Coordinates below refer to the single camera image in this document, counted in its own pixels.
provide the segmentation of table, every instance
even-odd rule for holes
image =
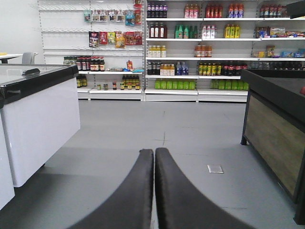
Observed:
[[[7,55],[0,55],[1,63],[8,63],[9,59],[20,57],[22,54],[7,54]]]
[[[0,65],[1,116],[14,187],[79,130],[77,75],[76,65]]]
[[[305,224],[305,72],[243,70],[241,79],[250,85],[241,144],[256,150]]]

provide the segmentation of yellow bottle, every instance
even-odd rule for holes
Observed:
[[[240,27],[236,25],[234,38],[240,38]]]
[[[231,25],[231,29],[230,29],[230,38],[234,38],[235,37],[235,26]]]
[[[224,38],[230,38],[231,27],[229,24],[224,29]]]

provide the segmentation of hanging snack packet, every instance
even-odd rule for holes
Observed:
[[[108,32],[108,43],[115,43],[115,32]]]
[[[118,11],[116,15],[116,22],[124,22],[125,20],[125,15],[122,10]]]
[[[134,14],[135,14],[135,24],[141,25],[142,24],[141,10],[135,10]]]
[[[100,12],[100,22],[107,22],[108,21],[108,15],[105,10],[101,10]]]
[[[125,48],[125,37],[122,31],[115,32],[115,47],[116,48]]]
[[[108,33],[100,32],[100,44],[107,45],[108,44]]]
[[[116,22],[116,12],[114,10],[109,11],[109,21]]]
[[[132,10],[127,11],[125,25],[134,26],[135,25],[135,15]]]
[[[92,21],[100,21],[100,16],[99,16],[97,10],[93,10]]]
[[[84,21],[91,22],[91,10],[84,10]]]
[[[89,47],[97,48],[99,46],[99,32],[89,32]]]
[[[125,44],[126,45],[134,45],[135,44],[135,32],[126,32],[125,33]]]
[[[142,45],[142,32],[134,32],[134,45]]]

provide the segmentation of checkout counter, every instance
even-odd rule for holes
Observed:
[[[77,75],[77,66],[0,65],[0,209],[79,130]]]

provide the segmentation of white wall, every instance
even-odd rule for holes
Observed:
[[[37,0],[1,0],[0,52],[38,52],[35,63],[44,63]],[[21,57],[8,60],[21,63]]]

